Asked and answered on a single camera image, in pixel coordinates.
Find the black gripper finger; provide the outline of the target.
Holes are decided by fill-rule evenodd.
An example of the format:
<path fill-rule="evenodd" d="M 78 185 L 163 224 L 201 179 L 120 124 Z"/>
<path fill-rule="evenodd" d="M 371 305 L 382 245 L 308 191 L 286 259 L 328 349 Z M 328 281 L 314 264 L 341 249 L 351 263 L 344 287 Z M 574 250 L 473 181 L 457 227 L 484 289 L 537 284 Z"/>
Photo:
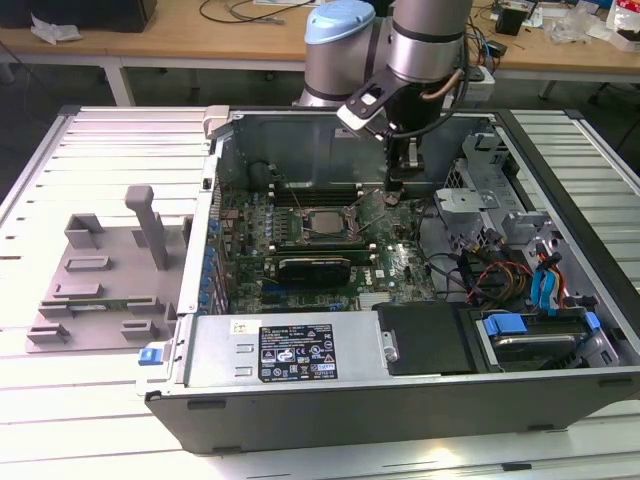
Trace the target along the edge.
<path fill-rule="evenodd" d="M 400 191 L 405 181 L 424 172 L 425 162 L 419 143 L 389 143 L 386 147 L 385 190 Z"/>

